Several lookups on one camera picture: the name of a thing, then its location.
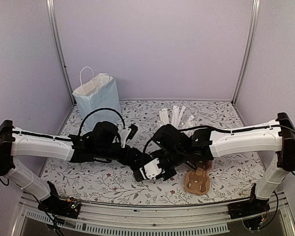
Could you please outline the light blue paper bag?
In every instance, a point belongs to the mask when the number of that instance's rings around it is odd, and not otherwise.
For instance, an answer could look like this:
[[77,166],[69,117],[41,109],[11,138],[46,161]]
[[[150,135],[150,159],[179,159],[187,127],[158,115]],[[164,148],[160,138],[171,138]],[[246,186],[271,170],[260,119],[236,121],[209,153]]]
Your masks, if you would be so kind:
[[[84,83],[82,72],[86,69],[89,69],[92,73],[91,78]],[[111,108],[119,113],[121,112],[116,79],[106,73],[94,75],[92,68],[85,66],[80,71],[79,80],[80,85],[73,91],[73,96],[81,117],[85,118],[96,109],[103,109],[87,118],[84,123],[85,130],[92,131],[95,125],[101,121],[117,122],[119,116],[108,110]]]

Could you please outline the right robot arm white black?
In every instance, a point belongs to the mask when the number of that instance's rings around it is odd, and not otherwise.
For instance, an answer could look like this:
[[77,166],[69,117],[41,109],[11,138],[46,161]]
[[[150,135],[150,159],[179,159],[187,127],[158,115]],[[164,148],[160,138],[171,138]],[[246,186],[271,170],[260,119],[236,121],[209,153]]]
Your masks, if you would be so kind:
[[229,154],[273,151],[272,163],[265,175],[251,190],[244,204],[248,214],[255,214],[288,173],[295,171],[295,127],[286,113],[255,126],[240,129],[218,129],[200,125],[192,127],[191,136],[171,124],[161,126],[151,138],[160,149],[151,153],[152,160],[143,160],[139,172],[144,179],[174,175],[175,167],[186,162],[212,160]]

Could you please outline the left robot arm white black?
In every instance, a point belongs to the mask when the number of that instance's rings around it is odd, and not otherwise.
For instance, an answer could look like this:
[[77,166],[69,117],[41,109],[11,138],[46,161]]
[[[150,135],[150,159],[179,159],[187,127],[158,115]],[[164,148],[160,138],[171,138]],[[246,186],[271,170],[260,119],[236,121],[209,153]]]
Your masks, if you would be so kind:
[[15,157],[48,157],[71,163],[116,160],[130,167],[135,179],[141,181],[147,178],[147,168],[142,160],[144,153],[126,144],[137,130],[133,124],[119,130],[115,124],[104,120],[84,135],[53,136],[25,131],[5,120],[0,125],[0,177],[34,195],[52,213],[60,213],[63,207],[73,208],[74,200],[60,199],[51,182],[38,177]]

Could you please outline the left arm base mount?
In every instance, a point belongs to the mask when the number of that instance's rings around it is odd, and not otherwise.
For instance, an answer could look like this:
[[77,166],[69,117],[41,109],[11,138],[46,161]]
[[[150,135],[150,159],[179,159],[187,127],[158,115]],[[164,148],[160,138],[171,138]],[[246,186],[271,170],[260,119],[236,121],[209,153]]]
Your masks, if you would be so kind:
[[81,203],[74,198],[62,200],[56,196],[39,201],[38,209],[50,214],[77,219],[81,209]]

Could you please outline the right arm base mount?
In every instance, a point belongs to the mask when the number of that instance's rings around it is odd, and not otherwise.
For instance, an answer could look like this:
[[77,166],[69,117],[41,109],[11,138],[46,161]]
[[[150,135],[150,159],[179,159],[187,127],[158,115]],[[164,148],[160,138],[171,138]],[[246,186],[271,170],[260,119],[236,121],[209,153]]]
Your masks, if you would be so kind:
[[247,200],[237,203],[228,204],[228,214],[231,219],[244,218],[257,214],[253,218],[243,220],[243,225],[250,231],[259,230],[267,217],[270,206],[268,201],[263,200]]

